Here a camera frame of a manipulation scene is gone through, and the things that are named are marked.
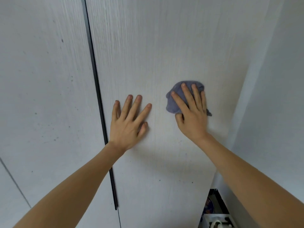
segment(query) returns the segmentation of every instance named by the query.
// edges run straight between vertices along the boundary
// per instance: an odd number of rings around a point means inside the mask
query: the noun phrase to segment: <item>hand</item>
[[[138,95],[136,97],[129,111],[130,104],[132,103],[132,98],[132,95],[129,95],[127,97],[121,112],[119,101],[115,101],[112,111],[109,143],[112,143],[123,153],[126,152],[128,149],[131,149],[143,138],[144,134],[148,129],[148,123],[142,122],[147,117],[152,107],[152,104],[147,104],[143,111],[134,120],[142,96]]]
[[[181,84],[181,88],[185,94],[189,108],[175,92],[171,92],[173,99],[184,115],[183,119],[182,114],[176,114],[176,122],[181,132],[197,145],[198,141],[206,138],[208,135],[205,92],[202,91],[201,95],[199,95],[196,85],[192,84],[194,100],[192,94],[184,83]]]

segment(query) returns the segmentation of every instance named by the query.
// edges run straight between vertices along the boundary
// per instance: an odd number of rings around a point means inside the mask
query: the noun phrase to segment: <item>forearm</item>
[[[75,227],[109,169],[121,156],[107,144],[87,164],[41,199],[15,227]]]
[[[300,227],[304,204],[259,170],[226,149],[212,136],[198,146],[261,227]]]

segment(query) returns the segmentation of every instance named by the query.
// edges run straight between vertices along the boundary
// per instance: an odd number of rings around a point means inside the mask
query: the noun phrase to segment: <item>person's left hand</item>
[[[136,145],[144,136],[148,129],[148,123],[143,120],[149,114],[152,104],[149,103],[134,120],[136,111],[141,102],[142,96],[138,95],[129,111],[132,103],[132,95],[129,95],[125,101],[122,111],[120,112],[120,103],[115,101],[112,111],[112,121],[110,130],[110,141],[116,148],[123,153]]]

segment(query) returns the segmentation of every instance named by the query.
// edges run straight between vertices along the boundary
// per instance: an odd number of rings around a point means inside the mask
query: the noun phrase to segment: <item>person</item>
[[[199,94],[194,84],[193,98],[185,84],[181,87],[189,107],[176,93],[171,93],[184,115],[175,115],[180,131],[206,153],[252,218],[261,227],[303,227],[304,204],[217,142],[207,132],[205,92]],[[108,144],[42,198],[15,228],[68,228],[78,224],[113,164],[146,134],[148,123],[142,122],[152,105],[148,104],[134,119],[141,99],[140,95],[136,97],[129,112],[131,95],[127,97],[122,111],[119,101],[115,101]]]

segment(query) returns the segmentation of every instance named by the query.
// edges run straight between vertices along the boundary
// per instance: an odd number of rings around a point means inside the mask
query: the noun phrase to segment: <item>cloth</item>
[[[199,93],[204,91],[204,88],[205,88],[204,85],[198,81],[180,81],[180,82],[176,83],[173,86],[173,88],[166,94],[166,98],[168,99],[166,110],[172,114],[182,113],[180,108],[178,107],[178,105],[175,103],[174,99],[171,96],[172,91],[176,92],[180,96],[180,98],[186,103],[186,105],[189,107],[186,97],[184,95],[184,92],[181,89],[182,83],[186,84],[186,86],[188,87],[188,89],[193,97],[194,97],[194,95],[193,95],[193,91],[192,91],[192,87],[191,87],[191,85],[193,83],[196,84],[197,89],[199,90]],[[207,110],[207,116],[212,116],[212,114],[209,112],[209,110]]]

